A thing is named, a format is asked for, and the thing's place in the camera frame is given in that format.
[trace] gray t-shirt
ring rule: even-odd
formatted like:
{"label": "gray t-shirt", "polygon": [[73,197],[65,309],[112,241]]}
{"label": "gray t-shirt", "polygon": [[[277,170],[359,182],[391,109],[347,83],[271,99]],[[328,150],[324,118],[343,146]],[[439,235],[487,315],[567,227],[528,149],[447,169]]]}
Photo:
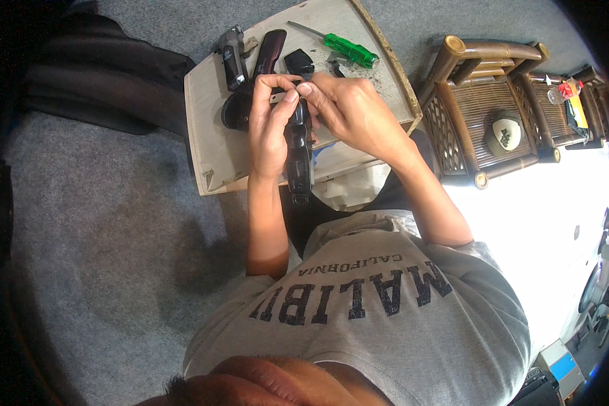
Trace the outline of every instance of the gray t-shirt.
{"label": "gray t-shirt", "polygon": [[404,210],[319,226],[282,279],[234,282],[184,375],[234,355],[300,357],[357,369],[397,406],[507,404],[529,368],[519,299],[487,248],[425,246],[417,234]]}

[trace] screwdriver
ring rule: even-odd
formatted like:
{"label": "screwdriver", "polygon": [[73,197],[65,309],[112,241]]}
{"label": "screwdriver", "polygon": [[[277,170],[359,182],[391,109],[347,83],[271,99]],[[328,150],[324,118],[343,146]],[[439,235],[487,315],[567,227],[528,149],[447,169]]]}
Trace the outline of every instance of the screwdriver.
{"label": "screwdriver", "polygon": [[303,30],[312,32],[318,37],[323,38],[325,40],[326,46],[330,47],[338,53],[347,56],[350,61],[354,61],[359,65],[363,66],[364,68],[372,69],[376,68],[379,65],[379,56],[365,49],[363,45],[353,44],[345,38],[341,38],[336,34],[332,34],[331,32],[325,35],[322,32],[318,32],[312,28],[305,27],[302,24],[294,23],[293,21],[286,21],[286,23],[292,25],[293,27],[298,27]]}

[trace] t-shirt sleeve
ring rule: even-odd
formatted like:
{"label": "t-shirt sleeve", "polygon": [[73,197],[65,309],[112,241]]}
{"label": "t-shirt sleeve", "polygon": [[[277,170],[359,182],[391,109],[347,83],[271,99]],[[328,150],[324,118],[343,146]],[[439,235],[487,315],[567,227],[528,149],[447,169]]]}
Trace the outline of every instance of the t-shirt sleeve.
{"label": "t-shirt sleeve", "polygon": [[480,339],[496,349],[501,374],[498,385],[514,396],[530,364],[530,333],[519,298],[498,269],[487,245],[472,243],[458,249],[426,246],[425,254],[447,277]]}
{"label": "t-shirt sleeve", "polygon": [[187,346],[183,370],[187,370],[192,354],[198,347],[207,345],[217,337],[240,309],[274,284],[275,280],[268,275],[240,276],[231,280],[223,290],[219,306]]}

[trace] plastic bottle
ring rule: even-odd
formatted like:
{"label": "plastic bottle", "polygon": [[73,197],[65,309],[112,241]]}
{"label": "plastic bottle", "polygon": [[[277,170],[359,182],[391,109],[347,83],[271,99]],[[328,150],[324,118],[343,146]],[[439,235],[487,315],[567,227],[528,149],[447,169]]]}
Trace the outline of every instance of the plastic bottle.
{"label": "plastic bottle", "polygon": [[548,100],[558,105],[565,100],[569,100],[574,95],[578,95],[582,91],[582,81],[577,81],[574,78],[569,78],[566,82],[560,83],[559,86],[554,86],[548,90]]}

